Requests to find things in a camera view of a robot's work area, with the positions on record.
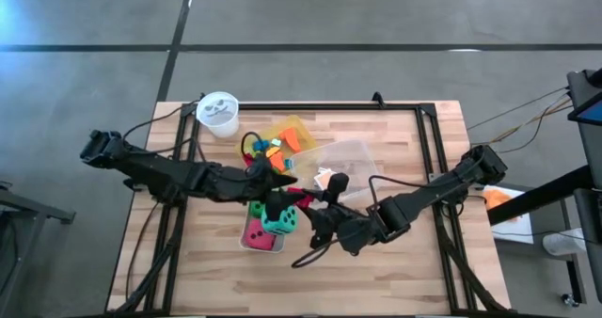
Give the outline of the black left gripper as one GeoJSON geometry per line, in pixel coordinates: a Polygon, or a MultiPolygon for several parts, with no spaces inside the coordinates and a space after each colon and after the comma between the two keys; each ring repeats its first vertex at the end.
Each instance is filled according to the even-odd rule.
{"type": "Polygon", "coordinates": [[[295,184],[297,178],[276,173],[269,163],[255,162],[247,169],[219,166],[216,169],[216,201],[247,202],[265,199],[265,213],[268,220],[279,220],[280,214],[288,207],[302,200],[306,194],[285,191],[280,188],[295,184]]]}

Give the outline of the orange object on paper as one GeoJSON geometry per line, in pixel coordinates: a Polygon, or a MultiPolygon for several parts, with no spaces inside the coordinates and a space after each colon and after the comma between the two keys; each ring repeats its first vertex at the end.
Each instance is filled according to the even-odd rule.
{"type": "Polygon", "coordinates": [[[511,200],[513,197],[498,189],[488,189],[483,191],[485,198],[485,207],[488,211],[500,206],[501,204],[511,200]]]}

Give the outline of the red foam die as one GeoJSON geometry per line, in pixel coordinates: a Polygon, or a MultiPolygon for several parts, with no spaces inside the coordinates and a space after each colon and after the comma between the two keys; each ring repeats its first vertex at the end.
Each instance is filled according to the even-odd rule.
{"type": "Polygon", "coordinates": [[[261,221],[252,218],[246,227],[244,242],[247,246],[259,250],[272,250],[276,236],[265,231],[261,225],[261,221]]]}

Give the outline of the teal foam die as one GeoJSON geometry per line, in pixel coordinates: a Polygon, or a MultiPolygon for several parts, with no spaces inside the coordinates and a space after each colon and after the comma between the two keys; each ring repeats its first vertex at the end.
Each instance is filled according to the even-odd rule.
{"type": "Polygon", "coordinates": [[[286,235],[294,232],[299,223],[299,211],[294,205],[283,210],[278,219],[271,220],[267,216],[267,211],[261,213],[261,226],[264,231],[274,235],[286,235]]]}

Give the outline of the yellow translucent tray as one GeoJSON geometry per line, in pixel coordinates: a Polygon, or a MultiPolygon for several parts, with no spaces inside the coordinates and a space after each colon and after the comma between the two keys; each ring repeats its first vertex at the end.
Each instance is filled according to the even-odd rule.
{"type": "MultiPolygon", "coordinates": [[[[274,138],[277,138],[281,141],[280,151],[283,153],[284,160],[290,159],[292,161],[292,157],[300,152],[293,152],[279,137],[280,132],[289,127],[294,127],[296,129],[297,136],[301,145],[300,152],[309,151],[317,147],[316,141],[309,133],[309,130],[303,124],[302,120],[296,115],[285,117],[284,119],[277,121],[269,127],[263,126],[259,130],[252,129],[252,132],[257,133],[261,140],[268,140],[270,142],[270,147],[265,151],[265,154],[270,148],[275,147],[272,145],[271,141],[274,138]]],[[[257,154],[261,153],[261,151],[253,150],[253,143],[255,141],[258,141],[258,139],[254,135],[247,136],[245,139],[241,140],[241,142],[235,147],[235,152],[238,153],[242,159],[245,153],[250,153],[255,158],[257,154]]],[[[290,169],[286,169],[284,172],[281,173],[289,174],[290,169]]]]}

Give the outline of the clear plastic bin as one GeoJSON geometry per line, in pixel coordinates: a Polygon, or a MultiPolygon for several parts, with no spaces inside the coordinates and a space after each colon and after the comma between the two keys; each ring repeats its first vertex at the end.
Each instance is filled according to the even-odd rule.
{"type": "Polygon", "coordinates": [[[368,178],[378,173],[367,144],[359,139],[337,141],[302,151],[292,157],[292,163],[290,172],[298,179],[297,185],[302,188],[320,189],[313,180],[319,167],[346,174],[349,183],[347,189],[339,196],[342,202],[368,195],[368,178]]]}

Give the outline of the black desk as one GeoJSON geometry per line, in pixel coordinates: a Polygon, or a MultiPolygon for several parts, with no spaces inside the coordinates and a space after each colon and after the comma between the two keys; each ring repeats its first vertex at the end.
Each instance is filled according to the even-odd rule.
{"type": "MultiPolygon", "coordinates": [[[[503,183],[500,187],[517,190],[503,183]]],[[[578,254],[552,256],[542,239],[551,233],[582,228],[593,266],[602,265],[602,166],[586,165],[532,188],[487,212],[491,224],[529,214],[533,244],[497,239],[504,252],[570,262],[578,254]]]]}

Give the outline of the black side table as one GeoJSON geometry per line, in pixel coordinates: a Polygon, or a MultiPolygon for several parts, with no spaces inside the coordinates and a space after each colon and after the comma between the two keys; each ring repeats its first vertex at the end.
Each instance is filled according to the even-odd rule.
{"type": "Polygon", "coordinates": [[[70,225],[74,217],[75,211],[46,205],[0,186],[0,318],[8,318],[46,220],[53,218],[70,225]]]}

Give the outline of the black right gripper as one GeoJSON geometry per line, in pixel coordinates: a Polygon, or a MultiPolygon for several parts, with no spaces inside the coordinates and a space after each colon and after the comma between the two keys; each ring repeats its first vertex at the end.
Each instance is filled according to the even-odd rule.
{"type": "Polygon", "coordinates": [[[330,177],[325,190],[308,191],[309,195],[328,205],[320,210],[310,207],[303,210],[313,230],[309,243],[312,249],[331,245],[334,235],[342,249],[351,255],[357,255],[363,247],[377,242],[374,223],[367,215],[337,204],[348,183],[349,177],[339,172],[330,177]]]}

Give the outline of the white rounded object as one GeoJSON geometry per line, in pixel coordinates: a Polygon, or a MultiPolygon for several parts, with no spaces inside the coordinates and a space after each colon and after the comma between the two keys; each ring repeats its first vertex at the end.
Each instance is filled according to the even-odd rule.
{"type": "Polygon", "coordinates": [[[544,250],[552,256],[566,256],[587,251],[582,228],[560,231],[542,239],[544,250]]]}

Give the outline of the monitor with blue screen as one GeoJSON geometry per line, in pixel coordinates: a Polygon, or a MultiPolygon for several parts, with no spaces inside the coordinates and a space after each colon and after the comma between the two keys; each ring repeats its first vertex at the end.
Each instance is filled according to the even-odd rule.
{"type": "Polygon", "coordinates": [[[602,126],[602,68],[567,74],[573,111],[567,118],[578,123],[602,126]]]}

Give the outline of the white plastic bin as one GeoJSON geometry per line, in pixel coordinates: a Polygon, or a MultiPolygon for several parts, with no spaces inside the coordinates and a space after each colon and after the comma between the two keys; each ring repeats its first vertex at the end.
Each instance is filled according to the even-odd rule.
{"type": "Polygon", "coordinates": [[[274,246],[273,246],[272,250],[259,250],[259,249],[251,248],[251,247],[247,246],[246,243],[244,242],[244,236],[245,236],[245,231],[246,231],[247,224],[253,218],[249,214],[249,210],[248,210],[249,203],[247,204],[246,221],[245,221],[245,224],[243,225],[243,230],[242,230],[241,237],[240,237],[240,240],[239,240],[239,244],[240,244],[241,248],[247,249],[247,250],[259,251],[259,252],[268,252],[268,253],[279,253],[279,252],[281,252],[284,249],[284,242],[285,242],[285,239],[284,239],[284,237],[282,235],[275,235],[276,236],[276,241],[274,243],[274,246]]]}

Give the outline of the white paper sheet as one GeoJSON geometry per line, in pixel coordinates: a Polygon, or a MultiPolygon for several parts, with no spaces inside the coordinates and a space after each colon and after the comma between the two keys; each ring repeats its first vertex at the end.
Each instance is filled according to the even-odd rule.
{"type": "MultiPolygon", "coordinates": [[[[512,196],[513,199],[524,194],[524,191],[514,190],[511,188],[505,188],[496,185],[487,185],[483,188],[483,191],[488,189],[498,189],[499,191],[503,191],[508,195],[512,196]]],[[[529,214],[520,215],[518,217],[511,218],[497,225],[493,225],[491,229],[493,236],[496,239],[517,242],[521,244],[533,244],[533,236],[531,235],[531,218],[529,214]]]]}

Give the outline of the orange wedge block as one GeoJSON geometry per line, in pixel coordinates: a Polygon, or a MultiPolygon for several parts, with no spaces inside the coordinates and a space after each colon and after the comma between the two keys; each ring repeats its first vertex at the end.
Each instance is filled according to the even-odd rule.
{"type": "Polygon", "coordinates": [[[301,151],[301,145],[294,127],[289,127],[282,130],[279,134],[279,137],[293,152],[301,151]]]}

